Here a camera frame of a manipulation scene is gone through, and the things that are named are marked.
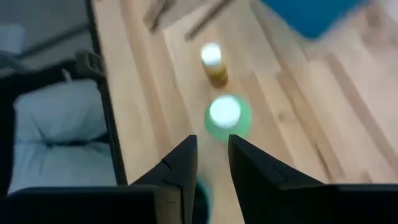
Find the table edge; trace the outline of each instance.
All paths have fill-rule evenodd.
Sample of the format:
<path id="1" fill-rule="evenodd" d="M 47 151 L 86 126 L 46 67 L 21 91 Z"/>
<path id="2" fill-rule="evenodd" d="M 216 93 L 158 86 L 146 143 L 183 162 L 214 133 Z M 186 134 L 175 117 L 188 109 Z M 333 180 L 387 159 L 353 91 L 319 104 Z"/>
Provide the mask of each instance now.
<path id="1" fill-rule="evenodd" d="M 93 3 L 91 0 L 85 0 L 85 3 L 86 3 L 86 14 L 88 18 L 88 29 L 90 32 L 93 51 L 94 53 L 101 55 L 103 57 L 100 40 L 98 38 L 98 31 L 96 28 Z M 116 129 L 116 123 L 114 120 L 112 101 L 109 94 L 107 79 L 105 79 L 104 82 L 99 87 L 99 92 L 101 93 L 101 99 L 104 109 L 104 117 L 109 134 L 109 145 L 111 148 L 111 155 L 112 155 L 112 162 L 113 162 L 116 183 L 117 185 L 127 185 L 126 171 L 124 170 L 123 157 L 119 143 L 118 131 Z"/>

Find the wooden table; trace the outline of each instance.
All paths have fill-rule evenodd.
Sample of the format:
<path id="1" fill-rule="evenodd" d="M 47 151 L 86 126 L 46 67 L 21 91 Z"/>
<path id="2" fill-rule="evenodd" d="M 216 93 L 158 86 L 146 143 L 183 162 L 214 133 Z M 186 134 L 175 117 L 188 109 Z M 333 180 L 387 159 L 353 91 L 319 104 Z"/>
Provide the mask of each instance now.
<path id="1" fill-rule="evenodd" d="M 212 223 L 242 223 L 226 144 L 203 123 L 206 106 L 223 93 L 250 102 L 247 140 L 288 165 L 325 183 L 397 181 L 398 29 L 384 11 L 395 1 L 351 13 L 318 42 L 256 1 L 236 0 L 191 42 L 184 34 L 211 2 L 176 9 L 185 16 L 165 18 L 156 34 L 142 21 L 148 0 L 93 4 L 129 183 L 196 134 L 198 175 L 214 195 Z M 201 67 L 207 42 L 223 49 L 225 89 L 212 88 Z"/>

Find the white cap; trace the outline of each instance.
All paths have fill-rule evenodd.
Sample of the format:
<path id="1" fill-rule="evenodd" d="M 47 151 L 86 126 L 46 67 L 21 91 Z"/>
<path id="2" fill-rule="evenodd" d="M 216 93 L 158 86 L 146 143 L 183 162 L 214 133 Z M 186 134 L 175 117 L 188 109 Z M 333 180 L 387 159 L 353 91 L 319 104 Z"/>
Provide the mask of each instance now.
<path id="1" fill-rule="evenodd" d="M 229 129 L 237 125 L 241 117 L 241 106 L 232 95 L 223 95 L 210 105 L 211 122 L 219 128 Z"/>
<path id="2" fill-rule="evenodd" d="M 201 60 L 205 66 L 221 63 L 221 49 L 217 43 L 207 43 L 201 48 Z"/>

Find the blue object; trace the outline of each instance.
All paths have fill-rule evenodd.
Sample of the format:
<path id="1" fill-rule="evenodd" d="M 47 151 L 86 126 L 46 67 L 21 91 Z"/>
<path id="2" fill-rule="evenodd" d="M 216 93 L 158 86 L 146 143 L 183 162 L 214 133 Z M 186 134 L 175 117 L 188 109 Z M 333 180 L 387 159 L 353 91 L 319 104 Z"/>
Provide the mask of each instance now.
<path id="1" fill-rule="evenodd" d="M 316 39 L 366 0 L 262 0 L 297 32 Z"/>

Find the wooden stick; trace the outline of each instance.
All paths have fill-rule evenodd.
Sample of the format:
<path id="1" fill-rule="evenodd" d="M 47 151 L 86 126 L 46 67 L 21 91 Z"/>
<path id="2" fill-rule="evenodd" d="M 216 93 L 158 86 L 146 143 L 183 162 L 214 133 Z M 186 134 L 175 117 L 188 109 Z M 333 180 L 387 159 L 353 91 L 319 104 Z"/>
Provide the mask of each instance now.
<path id="1" fill-rule="evenodd" d="M 144 16 L 144 23 L 150 30 L 155 30 L 159 25 L 160 16 L 167 11 L 174 0 L 154 0 Z"/>
<path id="2" fill-rule="evenodd" d="M 201 31 L 207 23 L 218 16 L 222 9 L 224 9 L 233 0 L 221 0 L 212 6 L 209 11 L 204 15 L 193 27 L 185 34 L 185 40 L 192 40 Z"/>

